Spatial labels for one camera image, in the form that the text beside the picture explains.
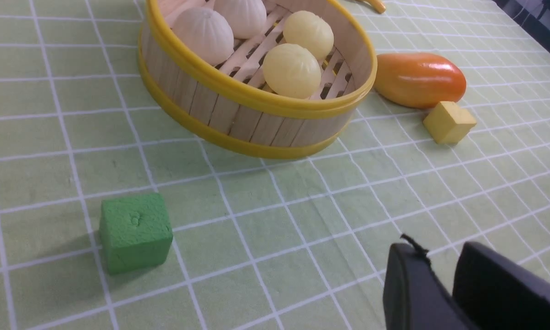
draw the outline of toy food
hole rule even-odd
[[[310,97],[322,80],[317,60],[298,44],[275,46],[265,56],[262,71],[274,92],[290,98]]]
[[[430,109],[438,102],[458,102],[466,78],[451,61],[430,53],[380,54],[374,88],[392,102]]]
[[[454,102],[440,102],[424,119],[423,125],[438,144],[458,143],[477,125],[466,109]]]
[[[228,21],[238,39],[258,35],[267,22],[267,10],[262,0],[216,0],[214,10]]]
[[[222,15],[209,8],[190,8],[181,13],[172,31],[192,52],[212,66],[233,53],[232,29]]]
[[[283,37],[289,44],[306,48],[317,60],[323,60],[334,46],[332,28],[321,17],[308,11],[292,13],[285,21]]]

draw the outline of checkered tablecloth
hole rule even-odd
[[[448,287],[467,240],[550,282],[550,54],[491,0],[341,2],[379,53],[464,71],[467,138],[438,146],[373,92],[313,157],[233,154],[145,91],[143,3],[0,0],[0,330],[380,329],[401,232]],[[168,206],[168,260],[108,276],[101,200],[146,192]]]

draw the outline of green foam block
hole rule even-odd
[[[161,265],[172,243],[167,209],[157,193],[101,202],[99,231],[111,275]]]

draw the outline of yellow block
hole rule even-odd
[[[466,109],[455,102],[440,102],[424,119],[430,135],[438,144],[458,143],[477,124]]]

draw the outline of steamer rack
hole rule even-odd
[[[222,148],[254,157],[295,159],[329,146],[371,90],[376,54],[365,31],[336,0],[264,0],[260,35],[235,40],[235,51],[212,67],[170,30],[186,9],[214,0],[147,0],[139,40],[139,67],[159,105],[186,129]],[[321,64],[322,83],[309,99],[277,95],[266,84],[262,61],[285,42],[283,26],[296,11],[322,17],[335,35]]]

